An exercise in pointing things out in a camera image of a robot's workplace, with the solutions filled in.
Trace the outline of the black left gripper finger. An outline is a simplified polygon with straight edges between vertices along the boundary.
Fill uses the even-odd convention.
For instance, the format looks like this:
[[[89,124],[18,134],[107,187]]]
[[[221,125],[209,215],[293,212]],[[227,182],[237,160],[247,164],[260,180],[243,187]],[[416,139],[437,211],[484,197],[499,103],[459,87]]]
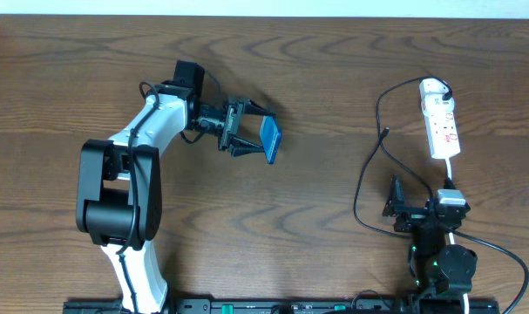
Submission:
[[[228,145],[228,151],[232,157],[239,157],[247,154],[263,153],[264,148],[261,145],[257,145],[249,140],[244,140],[234,136]]]
[[[274,117],[276,115],[275,112],[258,105],[251,99],[249,99],[248,102],[244,105],[244,113],[251,114],[251,115],[257,115],[257,116],[271,116],[271,117]]]

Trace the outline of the blue smartphone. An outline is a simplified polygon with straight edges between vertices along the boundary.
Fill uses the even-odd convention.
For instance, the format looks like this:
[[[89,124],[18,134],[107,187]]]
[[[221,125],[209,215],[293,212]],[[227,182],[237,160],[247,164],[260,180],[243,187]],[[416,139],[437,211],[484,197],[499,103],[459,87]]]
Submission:
[[[260,139],[268,164],[275,163],[275,157],[281,144],[282,130],[275,117],[264,116],[261,123]]]

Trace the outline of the white power strip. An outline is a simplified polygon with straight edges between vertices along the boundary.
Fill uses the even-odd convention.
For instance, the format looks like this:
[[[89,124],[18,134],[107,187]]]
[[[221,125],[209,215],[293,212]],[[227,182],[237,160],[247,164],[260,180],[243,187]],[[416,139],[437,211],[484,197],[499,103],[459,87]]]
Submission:
[[[430,93],[422,98],[421,106],[431,157],[445,160],[459,154],[454,99],[443,100],[443,94]]]

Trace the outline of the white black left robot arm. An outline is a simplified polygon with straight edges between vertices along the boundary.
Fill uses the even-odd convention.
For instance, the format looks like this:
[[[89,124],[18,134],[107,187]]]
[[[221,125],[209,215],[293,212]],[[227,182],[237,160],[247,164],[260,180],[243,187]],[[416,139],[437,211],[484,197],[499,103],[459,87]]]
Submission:
[[[125,313],[161,313],[168,284],[153,239],[162,215],[160,159],[186,130],[212,134],[233,157],[263,153],[274,163],[281,130],[275,113],[247,98],[220,108],[200,101],[202,85],[141,82],[144,107],[108,140],[88,140],[80,154],[76,224],[110,259]]]

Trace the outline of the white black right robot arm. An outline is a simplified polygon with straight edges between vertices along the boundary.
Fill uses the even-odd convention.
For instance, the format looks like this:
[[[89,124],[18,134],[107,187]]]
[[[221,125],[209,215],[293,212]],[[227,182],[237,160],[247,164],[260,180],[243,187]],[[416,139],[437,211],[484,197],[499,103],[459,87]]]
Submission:
[[[399,177],[395,175],[391,179],[383,215],[396,219],[396,232],[411,235],[410,259],[417,291],[402,301],[409,311],[470,311],[464,296],[472,289],[478,258],[474,251],[448,239],[469,211],[465,197],[450,179],[421,208],[407,205]]]

